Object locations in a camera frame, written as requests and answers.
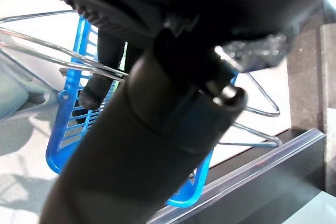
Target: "white floor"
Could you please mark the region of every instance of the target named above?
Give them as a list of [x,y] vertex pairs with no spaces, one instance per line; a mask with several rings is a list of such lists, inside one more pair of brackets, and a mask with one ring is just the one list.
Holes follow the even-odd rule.
[[322,191],[283,224],[332,223],[336,223],[336,198]]

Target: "black tube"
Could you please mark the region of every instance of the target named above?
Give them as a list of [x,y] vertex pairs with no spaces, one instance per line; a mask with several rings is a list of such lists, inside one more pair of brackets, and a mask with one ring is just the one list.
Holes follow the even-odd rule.
[[40,223],[144,223],[240,114],[241,94],[219,106],[148,51],[60,175]]

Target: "blue plastic basket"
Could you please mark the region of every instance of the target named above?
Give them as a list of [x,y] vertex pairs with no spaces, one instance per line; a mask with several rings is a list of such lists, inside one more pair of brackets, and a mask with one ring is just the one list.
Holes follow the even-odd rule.
[[[76,35],[74,51],[88,57],[97,59],[96,54],[88,53],[89,47],[97,47],[96,41],[91,38],[97,38],[98,30],[90,25],[83,18],[79,19],[79,25]],[[102,106],[99,110],[88,111],[87,113],[74,116],[73,112],[83,109],[78,106],[78,94],[85,86],[85,82],[90,78],[89,73],[80,70],[69,69],[64,91],[60,93],[60,105],[57,112],[54,128],[52,130],[50,140],[46,151],[46,160],[49,167],[57,173],[60,173],[66,165],[68,159],[75,151],[88,129],[92,127],[96,118],[108,103],[118,85],[113,82]],[[83,119],[85,122],[78,124],[76,119]],[[212,151],[197,167],[194,176],[191,176],[183,186],[176,192],[166,203],[177,207],[189,207],[201,196],[202,189],[209,169]]]

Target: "metal wire frame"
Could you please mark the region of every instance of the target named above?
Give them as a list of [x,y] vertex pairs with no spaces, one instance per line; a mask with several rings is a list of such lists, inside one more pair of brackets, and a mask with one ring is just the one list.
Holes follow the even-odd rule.
[[[18,21],[18,20],[23,20],[23,19],[30,19],[30,18],[37,18],[37,17],[45,17],[45,16],[52,16],[52,15],[59,15],[59,14],[67,14],[67,13],[73,13],[75,11],[73,10],[63,10],[63,11],[56,11],[56,12],[48,12],[48,13],[39,13],[39,14],[29,14],[29,15],[21,15],[21,16],[12,16],[12,17],[6,17],[6,18],[2,18],[0,19],[0,24],[3,23],[7,23],[7,22],[13,22],[13,21]],[[90,60],[85,58],[84,56],[70,51],[64,47],[55,45],[53,43],[50,42],[46,42],[25,34],[21,34],[15,31],[12,31],[10,29],[6,29],[3,27],[0,27],[0,32],[10,35],[10,36],[14,36],[26,41],[30,41],[42,46],[46,46],[48,48],[54,49],[56,51],[60,51],[63,52],[71,57],[74,57],[78,60],[80,60],[81,62],[83,62],[83,64],[80,63],[74,63],[74,62],[67,62],[67,61],[63,61],[63,60],[59,60],[56,58],[53,58],[51,56],[48,55],[44,55],[41,54],[39,52],[35,52],[33,50],[30,50],[26,47],[23,46],[19,46],[16,44],[12,44],[9,42],[5,42],[5,41],[0,41],[0,48],[3,49],[11,49],[11,50],[17,50],[26,54],[29,54],[31,56],[37,57],[39,59],[43,59],[43,60],[47,60],[53,63],[57,63],[60,64],[64,67],[67,68],[74,68],[77,70],[84,70],[84,71],[90,71],[93,73],[97,73],[97,74],[101,74],[103,76],[109,77],[111,79],[117,80],[117,81],[124,81],[125,77],[128,76],[128,74],[116,70],[116,69],[112,69],[109,68],[107,66],[104,66],[103,64],[100,64],[96,61]],[[32,71],[30,71],[29,69],[27,69],[23,64],[21,64],[18,60],[15,59],[15,57],[11,56],[8,53],[5,53],[3,50],[1,50],[0,52],[4,53],[5,56],[9,59],[11,59],[13,62],[17,63],[20,67],[24,68],[26,71],[28,71],[29,73],[31,73],[33,76],[35,76],[38,79],[41,79],[39,76],[35,75]],[[251,107],[246,107],[245,110],[251,113],[256,113],[259,115],[263,115],[263,116],[268,116],[268,117],[276,117],[280,115],[280,110],[279,107],[274,103],[274,101],[269,97],[269,95],[266,93],[266,91],[260,86],[260,84],[252,77],[252,75],[250,73],[247,73],[248,77],[250,78],[250,80],[253,82],[253,84],[258,88],[258,90],[263,94],[263,96],[266,98],[266,100],[271,104],[271,106],[276,110],[276,112],[272,113],[272,112],[266,112],[266,111],[262,111],[259,109],[255,109],[255,108],[251,108]],[[51,87],[48,83],[46,83],[45,81],[43,81],[43,83],[49,87]],[[232,124],[233,127],[236,127],[238,129],[247,131],[253,135],[257,135],[259,137],[265,138],[268,140],[268,142],[262,142],[262,143],[256,143],[256,144],[250,144],[250,143],[222,143],[219,142],[220,145],[242,145],[242,146],[254,146],[254,147],[277,147],[280,146],[282,144],[282,141],[276,137],[276,136],[270,136],[268,134],[265,134],[263,132],[260,131],[256,131],[254,129],[251,129],[249,127],[246,127],[244,125],[241,125],[239,123],[234,122]]]

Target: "metal rod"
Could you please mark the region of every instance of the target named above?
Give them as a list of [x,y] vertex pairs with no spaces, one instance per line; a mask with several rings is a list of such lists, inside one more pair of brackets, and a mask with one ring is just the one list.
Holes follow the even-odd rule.
[[240,123],[234,122],[232,124],[233,127],[238,128],[243,131],[247,131],[255,136],[262,137],[266,139],[268,142],[262,142],[262,143],[223,143],[219,142],[220,145],[240,145],[240,146],[253,146],[253,147],[278,147],[282,145],[282,141],[277,136],[270,136],[268,134],[265,134],[263,132],[251,129],[249,127],[246,127]]
[[121,81],[121,82],[124,81],[124,77],[114,75],[114,74],[109,73],[105,70],[102,70],[102,69],[99,69],[99,68],[96,68],[96,67],[93,67],[93,66],[89,66],[89,65],[84,65],[84,64],[59,60],[59,59],[53,58],[51,56],[44,55],[44,54],[41,54],[39,52],[35,52],[33,50],[30,50],[28,48],[18,46],[18,45],[15,45],[15,44],[11,44],[11,43],[8,43],[8,42],[5,42],[5,41],[0,41],[0,48],[17,50],[17,51],[23,52],[25,54],[29,54],[31,56],[37,57],[37,58],[42,59],[42,60],[47,60],[47,61],[50,61],[50,62],[53,62],[53,63],[56,63],[56,64],[60,64],[60,65],[62,65],[64,67],[67,67],[67,68],[73,68],[73,69],[82,70],[82,71],[90,71],[90,72],[93,72],[93,73],[100,74],[102,76],[109,77],[109,78],[117,80],[117,81]]
[[36,44],[39,44],[39,45],[42,45],[42,46],[45,46],[45,47],[48,47],[48,48],[51,48],[51,49],[54,49],[56,51],[60,51],[60,52],[63,52],[71,57],[74,57],[75,59],[78,59],[84,63],[87,63],[88,65],[90,66],[94,66],[96,68],[99,68],[99,69],[102,69],[102,70],[105,70],[107,72],[111,72],[111,73],[114,73],[117,75],[117,77],[126,77],[128,76],[127,73],[125,72],[122,72],[122,71],[119,71],[119,70],[116,70],[116,69],[113,69],[113,68],[109,68],[99,62],[96,62],[94,60],[90,60],[90,59],[87,59],[85,58],[84,56],[76,53],[76,52],[73,52],[73,51],[70,51],[64,47],[61,47],[61,46],[57,46],[53,43],[49,43],[49,42],[46,42],[46,41],[43,41],[41,39],[37,39],[37,38],[34,38],[34,37],[31,37],[29,35],[25,35],[25,34],[21,34],[21,33],[18,33],[16,31],[12,31],[10,29],[6,29],[6,28],[3,28],[3,27],[0,27],[0,31],[3,32],[4,34],[7,34],[7,35],[10,35],[10,36],[14,36],[16,38],[20,38],[20,39],[23,39],[23,40],[28,40],[30,42],[33,42],[33,43],[36,43]]
[[269,104],[276,111],[275,112],[267,112],[267,111],[255,109],[255,108],[252,108],[252,107],[248,107],[248,106],[245,108],[245,111],[255,113],[255,114],[258,114],[258,115],[268,116],[268,117],[271,117],[271,118],[275,118],[275,117],[279,116],[280,115],[280,109],[277,106],[277,104],[272,100],[271,97],[269,97],[269,95],[266,93],[266,91],[262,88],[262,86],[257,82],[257,80],[250,73],[246,73],[246,75],[249,77],[249,79],[253,82],[253,84],[258,88],[260,93],[263,94],[263,96],[266,98],[266,100],[269,102]]
[[0,24],[13,22],[13,21],[19,21],[23,19],[29,19],[29,18],[39,18],[39,17],[46,17],[46,16],[52,16],[52,15],[58,15],[58,14],[67,14],[67,13],[75,13],[75,10],[58,10],[55,12],[48,12],[48,13],[36,13],[36,14],[27,14],[27,15],[20,15],[20,16],[11,16],[11,17],[5,17],[0,19]]

